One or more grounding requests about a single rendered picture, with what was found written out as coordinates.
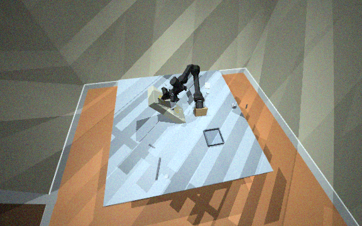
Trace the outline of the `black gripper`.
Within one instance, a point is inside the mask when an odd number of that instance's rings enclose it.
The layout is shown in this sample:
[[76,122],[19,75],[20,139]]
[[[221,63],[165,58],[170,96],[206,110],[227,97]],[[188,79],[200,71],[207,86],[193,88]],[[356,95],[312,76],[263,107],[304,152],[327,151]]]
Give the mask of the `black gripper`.
[[176,88],[174,88],[174,87],[171,90],[169,89],[169,91],[167,90],[167,88],[162,87],[162,92],[163,92],[163,96],[161,97],[161,99],[163,99],[163,100],[170,99],[169,94],[171,94],[171,93],[175,93],[175,95],[179,95]]

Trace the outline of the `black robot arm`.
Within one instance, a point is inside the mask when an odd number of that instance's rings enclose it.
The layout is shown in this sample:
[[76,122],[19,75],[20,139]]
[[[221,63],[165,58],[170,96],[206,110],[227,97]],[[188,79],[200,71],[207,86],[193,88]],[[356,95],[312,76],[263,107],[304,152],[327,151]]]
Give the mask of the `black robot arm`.
[[[202,96],[202,93],[200,91],[200,85],[199,85],[200,66],[193,65],[193,64],[187,65],[187,68],[185,69],[183,74],[180,75],[178,78],[173,77],[170,80],[170,84],[174,88],[176,88],[178,93],[182,92],[183,90],[187,91],[187,86],[184,86],[183,84],[187,83],[190,72],[194,77],[194,88],[195,88],[194,102],[196,102],[196,104],[195,104],[196,109],[204,108],[203,102],[205,101],[205,99]],[[175,93],[171,93],[171,94],[169,94],[169,96],[170,96],[171,102],[179,101],[179,98],[177,97],[177,95],[175,95]],[[198,101],[198,100],[201,100],[201,101]]]

